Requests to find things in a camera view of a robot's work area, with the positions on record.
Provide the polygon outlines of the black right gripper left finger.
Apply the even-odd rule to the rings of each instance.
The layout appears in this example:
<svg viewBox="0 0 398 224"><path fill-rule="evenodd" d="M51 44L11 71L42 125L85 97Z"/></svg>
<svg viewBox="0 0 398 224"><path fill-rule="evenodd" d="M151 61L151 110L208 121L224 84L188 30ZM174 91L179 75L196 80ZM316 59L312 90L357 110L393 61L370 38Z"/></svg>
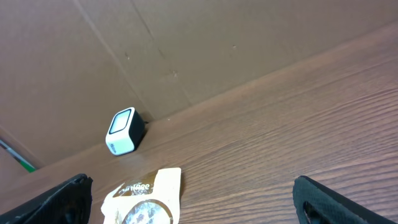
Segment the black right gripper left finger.
<svg viewBox="0 0 398 224"><path fill-rule="evenodd" d="M1 215L1 224L87 224L93 179L78 174Z"/></svg>

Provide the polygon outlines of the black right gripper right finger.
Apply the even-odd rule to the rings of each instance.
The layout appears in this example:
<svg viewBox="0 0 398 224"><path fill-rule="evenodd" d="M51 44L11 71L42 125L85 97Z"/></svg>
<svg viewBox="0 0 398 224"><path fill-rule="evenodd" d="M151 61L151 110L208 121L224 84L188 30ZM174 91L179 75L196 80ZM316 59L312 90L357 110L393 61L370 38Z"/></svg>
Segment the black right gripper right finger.
<svg viewBox="0 0 398 224"><path fill-rule="evenodd" d="M292 195L300 224L395 224L304 175L295 179Z"/></svg>

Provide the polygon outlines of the brown snack bag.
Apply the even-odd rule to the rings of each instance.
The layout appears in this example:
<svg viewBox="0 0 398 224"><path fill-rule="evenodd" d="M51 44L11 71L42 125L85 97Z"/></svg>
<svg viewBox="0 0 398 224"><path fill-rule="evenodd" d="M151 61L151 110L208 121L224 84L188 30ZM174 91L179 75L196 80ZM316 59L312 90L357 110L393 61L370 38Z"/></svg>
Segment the brown snack bag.
<svg viewBox="0 0 398 224"><path fill-rule="evenodd" d="M103 201L103 223L178 223L181 181L182 170L174 167L122 183Z"/></svg>

